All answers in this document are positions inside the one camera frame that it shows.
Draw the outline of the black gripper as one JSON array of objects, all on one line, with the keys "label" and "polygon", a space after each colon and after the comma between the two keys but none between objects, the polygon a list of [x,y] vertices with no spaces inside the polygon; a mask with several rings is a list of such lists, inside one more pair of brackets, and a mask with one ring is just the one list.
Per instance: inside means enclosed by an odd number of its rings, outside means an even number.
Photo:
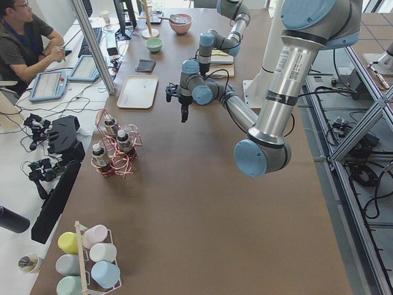
[{"label": "black gripper", "polygon": [[210,69],[211,57],[198,57],[197,61],[200,68],[200,74],[205,77]]},{"label": "black gripper", "polygon": [[189,106],[193,102],[193,98],[191,96],[184,96],[181,93],[180,85],[175,85],[173,83],[169,83],[165,90],[166,93],[166,102],[170,103],[172,97],[178,98],[178,102],[181,104],[181,122],[186,123],[189,117]]}]

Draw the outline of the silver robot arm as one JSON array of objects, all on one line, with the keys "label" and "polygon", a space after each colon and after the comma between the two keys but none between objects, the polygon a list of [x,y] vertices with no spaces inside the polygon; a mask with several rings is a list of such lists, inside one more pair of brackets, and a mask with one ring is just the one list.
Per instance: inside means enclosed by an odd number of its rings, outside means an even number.
[{"label": "silver robot arm", "polygon": [[213,49],[233,57],[239,54],[244,31],[251,22],[251,13],[243,1],[218,0],[216,11],[234,21],[234,24],[228,36],[223,36],[214,29],[200,34],[197,60],[203,77],[209,72]]},{"label": "silver robot arm", "polygon": [[178,84],[166,88],[168,100],[177,98],[182,120],[189,105],[218,100],[247,137],[234,149],[238,169],[255,177],[278,171],[290,161],[290,145],[284,138],[305,78],[319,51],[355,44],[360,33],[360,1],[284,1],[277,20],[283,24],[282,49],[259,113],[253,112],[228,84],[208,81],[206,73],[213,49],[238,54],[251,13],[242,1],[219,1],[219,14],[234,21],[227,37],[209,30],[200,35],[198,58],[182,64]]}]

